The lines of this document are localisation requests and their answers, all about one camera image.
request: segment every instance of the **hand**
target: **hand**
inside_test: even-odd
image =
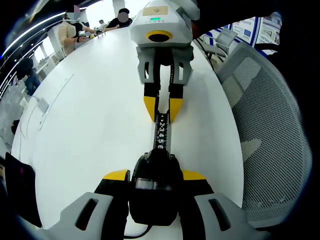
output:
[[[85,36],[79,37],[79,43],[83,43],[87,38]]]

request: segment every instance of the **chair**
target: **chair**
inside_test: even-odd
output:
[[[216,73],[237,125],[242,208],[255,228],[282,223],[309,178],[312,153],[296,99],[265,57],[239,43]]]
[[[212,54],[226,58],[229,55],[229,48],[238,33],[224,28],[215,39],[212,36],[203,35],[204,37],[215,40],[214,45],[203,44],[204,52],[211,59]]]

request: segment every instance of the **ceiling light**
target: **ceiling light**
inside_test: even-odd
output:
[[[18,36],[18,37],[6,48],[6,50],[4,50],[4,52],[2,53],[2,55],[1,55],[0,58],[2,58],[2,57],[6,54],[6,52],[8,52],[8,50],[9,50],[10,48],[12,48],[12,46],[13,46],[14,44],[16,44],[21,38],[23,38],[26,34],[28,34],[29,32],[31,32],[33,29],[35,29],[36,27],[39,27],[40,25],[44,24],[45,22],[50,21],[51,19],[54,19],[54,18],[56,18],[56,17],[59,17],[59,16],[61,16],[61,15],[63,15],[63,14],[65,14],[65,12],[61,12],[61,13],[59,13],[59,14],[56,14],[56,15],[54,15],[54,16],[51,16],[51,17],[47,18],[46,20],[43,20],[43,21],[37,23],[36,25],[30,27],[27,31],[25,31],[25,32],[22,33],[20,36]]]

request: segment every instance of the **white table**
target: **white table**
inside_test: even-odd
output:
[[[35,95],[51,106],[44,118],[37,107],[33,111],[36,101],[30,101],[21,118],[25,138],[20,160],[35,170],[44,228],[54,225],[61,210],[82,194],[93,192],[107,173],[132,173],[139,157],[152,149],[155,124],[144,105],[138,62],[129,28],[109,31],[66,57],[36,90]],[[182,169],[205,175],[215,192],[241,206],[243,161],[231,108],[195,46],[191,65],[183,106],[171,128],[171,153]],[[170,68],[162,67],[161,112],[168,108],[169,76]],[[11,152],[16,158],[20,139],[18,128]],[[128,217],[126,234],[144,228]],[[179,219],[170,227],[153,227],[142,239],[182,239]]]

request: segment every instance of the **black shirt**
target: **black shirt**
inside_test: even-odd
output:
[[[132,23],[132,19],[131,18],[129,18],[128,21],[126,21],[126,22],[121,22],[116,17],[106,27],[107,28],[114,28],[115,26],[117,26],[119,24],[120,28],[124,28],[124,27],[128,27],[131,23]]]
[[[16,68],[16,77],[18,80],[23,79],[25,75],[30,75],[33,66],[34,61],[32,61],[32,59],[28,57],[23,58]]]

